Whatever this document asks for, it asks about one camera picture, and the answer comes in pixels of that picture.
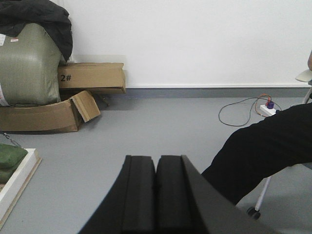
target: black clothing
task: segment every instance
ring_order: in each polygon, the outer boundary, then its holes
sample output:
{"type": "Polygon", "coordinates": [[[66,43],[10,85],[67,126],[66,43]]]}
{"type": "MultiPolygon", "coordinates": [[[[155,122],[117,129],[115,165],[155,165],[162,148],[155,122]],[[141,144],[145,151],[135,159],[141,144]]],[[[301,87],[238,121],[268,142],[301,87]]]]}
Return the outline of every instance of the black clothing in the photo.
{"type": "Polygon", "coordinates": [[[237,204],[263,178],[312,162],[312,103],[291,107],[239,129],[202,175],[237,204]]]}
{"type": "Polygon", "coordinates": [[[49,0],[0,0],[0,33],[16,37],[26,23],[38,23],[67,61],[73,49],[68,12],[49,0]]]}

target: metal chain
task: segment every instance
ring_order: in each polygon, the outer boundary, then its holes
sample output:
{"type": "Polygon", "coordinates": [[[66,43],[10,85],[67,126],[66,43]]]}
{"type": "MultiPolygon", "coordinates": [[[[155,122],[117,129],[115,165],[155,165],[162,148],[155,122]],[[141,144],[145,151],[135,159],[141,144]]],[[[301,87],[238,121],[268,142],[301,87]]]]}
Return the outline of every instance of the metal chain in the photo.
{"type": "Polygon", "coordinates": [[[21,145],[18,144],[14,139],[12,139],[7,133],[1,132],[2,135],[4,135],[5,138],[11,141],[11,143],[17,147],[21,148],[21,145]]]}

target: black pants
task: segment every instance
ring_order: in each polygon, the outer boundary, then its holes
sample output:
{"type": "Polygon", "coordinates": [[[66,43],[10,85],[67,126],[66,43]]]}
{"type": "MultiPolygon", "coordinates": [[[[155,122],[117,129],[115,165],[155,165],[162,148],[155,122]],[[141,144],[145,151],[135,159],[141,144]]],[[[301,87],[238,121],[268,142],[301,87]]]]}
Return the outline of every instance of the black pants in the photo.
{"type": "Polygon", "coordinates": [[[237,204],[263,178],[306,162],[312,162],[312,103],[237,130],[202,175],[237,204]]]}

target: power strip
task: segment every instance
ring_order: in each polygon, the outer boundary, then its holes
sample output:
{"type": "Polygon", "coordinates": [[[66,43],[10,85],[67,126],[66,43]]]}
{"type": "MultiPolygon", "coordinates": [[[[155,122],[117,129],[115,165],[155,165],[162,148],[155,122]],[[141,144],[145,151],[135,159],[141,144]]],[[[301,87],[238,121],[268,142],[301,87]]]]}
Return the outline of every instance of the power strip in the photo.
{"type": "Polygon", "coordinates": [[[260,105],[260,110],[266,113],[269,116],[273,116],[276,114],[276,109],[268,109],[266,105],[260,105]]]}

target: electrical cord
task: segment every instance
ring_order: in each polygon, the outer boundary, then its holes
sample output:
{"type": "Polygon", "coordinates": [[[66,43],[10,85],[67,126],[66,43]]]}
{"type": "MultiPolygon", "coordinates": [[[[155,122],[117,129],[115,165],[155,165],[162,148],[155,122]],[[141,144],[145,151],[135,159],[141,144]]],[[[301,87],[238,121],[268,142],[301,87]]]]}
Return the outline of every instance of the electrical cord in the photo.
{"type": "MultiPolygon", "coordinates": [[[[250,119],[251,119],[251,114],[252,114],[253,106],[254,106],[254,109],[255,109],[255,111],[256,111],[256,113],[257,113],[258,115],[260,115],[260,116],[262,116],[262,117],[267,117],[267,116],[265,116],[265,115],[259,113],[258,110],[257,110],[257,104],[258,104],[258,101],[259,101],[259,100],[272,101],[270,95],[262,94],[262,95],[260,95],[259,97],[250,97],[250,98],[246,98],[246,99],[244,99],[244,100],[238,101],[238,102],[233,102],[233,103],[227,104],[227,105],[223,106],[223,107],[220,109],[220,111],[219,111],[219,114],[218,114],[219,121],[220,121],[221,123],[225,124],[225,125],[232,126],[232,127],[242,127],[242,126],[245,126],[245,125],[250,121],[250,119]],[[249,117],[248,117],[248,119],[247,119],[247,121],[246,121],[245,123],[239,124],[239,125],[234,125],[234,124],[226,123],[226,122],[224,122],[224,121],[221,120],[220,114],[221,114],[221,112],[222,112],[222,110],[223,110],[224,108],[226,108],[226,107],[228,107],[228,106],[231,106],[231,105],[239,104],[239,103],[242,103],[242,102],[244,102],[244,101],[251,100],[251,99],[256,99],[256,100],[255,100],[255,101],[252,103],[252,105],[251,105],[251,108],[250,108],[250,111],[249,111],[249,117]]],[[[282,108],[281,108],[277,103],[275,103],[275,105],[278,106],[278,108],[279,108],[280,110],[282,110],[282,108]]]]}

